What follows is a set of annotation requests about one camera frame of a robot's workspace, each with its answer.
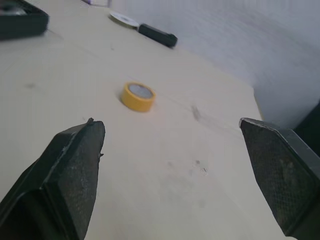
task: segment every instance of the white wall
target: white wall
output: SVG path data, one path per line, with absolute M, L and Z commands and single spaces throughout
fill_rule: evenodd
M 113 7 L 174 33 L 181 46 L 252 85 L 267 121 L 294 127 L 320 98 L 320 1 L 116 0 Z

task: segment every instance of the yellow tape roll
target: yellow tape roll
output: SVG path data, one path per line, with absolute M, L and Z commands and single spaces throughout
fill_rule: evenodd
M 127 82 L 121 95 L 122 103 L 138 112 L 148 112 L 155 98 L 156 93 L 150 87 L 137 82 Z

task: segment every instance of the masking tape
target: masking tape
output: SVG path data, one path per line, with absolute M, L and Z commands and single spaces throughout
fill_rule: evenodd
M 137 112 L 148 112 L 156 98 L 156 93 L 148 86 L 137 82 L 127 82 L 121 95 L 122 103 Z

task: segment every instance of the table surface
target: table surface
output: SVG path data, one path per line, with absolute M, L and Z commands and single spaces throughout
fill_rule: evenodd
M 44 36 L 0 42 L 0 199 L 53 136 L 106 127 L 86 240 L 282 240 L 238 127 L 254 92 L 177 46 L 166 48 L 80 0 L 32 0 Z M 125 82 L 157 93 L 148 113 Z

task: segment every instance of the black object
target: black object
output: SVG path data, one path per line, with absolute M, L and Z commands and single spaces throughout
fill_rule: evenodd
M 58 133 L 0 203 L 0 239 L 83 240 L 96 201 L 105 126 Z
M 24 0 L 2 0 L 3 13 L 22 10 L 26 14 L 0 14 L 0 40 L 41 35 L 47 30 L 49 16 Z
M 320 103 L 294 130 L 320 156 Z
M 141 24 L 138 32 L 169 48 L 173 48 L 178 41 L 178 38 L 175 35 L 160 31 L 147 24 Z
M 286 236 L 320 239 L 320 158 L 292 129 L 243 118 L 253 172 Z

